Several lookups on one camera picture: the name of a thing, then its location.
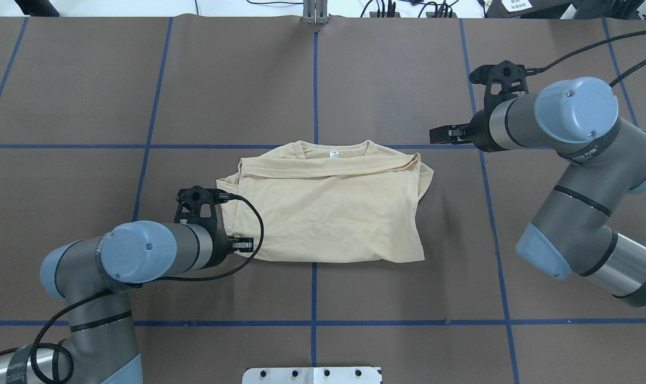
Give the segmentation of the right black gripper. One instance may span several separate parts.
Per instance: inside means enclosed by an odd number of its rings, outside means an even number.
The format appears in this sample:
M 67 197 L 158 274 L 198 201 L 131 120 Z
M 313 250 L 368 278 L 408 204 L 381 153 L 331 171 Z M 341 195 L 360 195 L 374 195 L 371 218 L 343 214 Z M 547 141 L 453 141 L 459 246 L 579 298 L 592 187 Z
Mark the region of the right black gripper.
M 430 145 L 469 145 L 470 141 L 481 151 L 497 151 L 497 143 L 490 133 L 491 113 L 478 111 L 467 126 L 440 126 L 430 129 Z

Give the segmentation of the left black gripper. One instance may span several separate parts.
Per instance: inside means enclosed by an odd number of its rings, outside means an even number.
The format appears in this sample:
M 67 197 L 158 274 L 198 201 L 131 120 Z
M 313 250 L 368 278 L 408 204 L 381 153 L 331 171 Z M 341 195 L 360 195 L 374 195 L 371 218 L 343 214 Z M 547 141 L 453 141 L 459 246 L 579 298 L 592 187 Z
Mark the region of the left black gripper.
M 199 256 L 197 269 L 214 268 L 234 252 L 254 252 L 254 238 L 227 236 L 221 224 L 205 228 L 197 226 Z

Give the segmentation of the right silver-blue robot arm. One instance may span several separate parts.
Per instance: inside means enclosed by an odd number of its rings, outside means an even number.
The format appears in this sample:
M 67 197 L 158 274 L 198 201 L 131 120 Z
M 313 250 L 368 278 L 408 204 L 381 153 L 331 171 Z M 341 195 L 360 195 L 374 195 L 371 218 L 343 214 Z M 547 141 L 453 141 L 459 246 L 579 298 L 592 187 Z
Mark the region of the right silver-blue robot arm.
M 527 224 L 515 249 L 564 280 L 586 278 L 620 303 L 646 309 L 646 246 L 608 226 L 628 194 L 646 192 L 646 131 L 620 117 L 618 98 L 591 76 L 495 102 L 466 124 L 429 132 L 435 145 L 481 151 L 547 147 L 568 166 Z

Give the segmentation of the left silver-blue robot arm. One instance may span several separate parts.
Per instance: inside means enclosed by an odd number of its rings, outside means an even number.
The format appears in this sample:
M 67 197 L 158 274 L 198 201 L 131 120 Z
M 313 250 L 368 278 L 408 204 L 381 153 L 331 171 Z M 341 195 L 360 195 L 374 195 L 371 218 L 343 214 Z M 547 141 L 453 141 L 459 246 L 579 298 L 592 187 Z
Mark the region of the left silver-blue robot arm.
M 0 383 L 142 383 L 130 292 L 261 245 L 214 225 L 136 221 L 53 250 L 40 279 L 67 307 L 32 342 L 0 351 Z

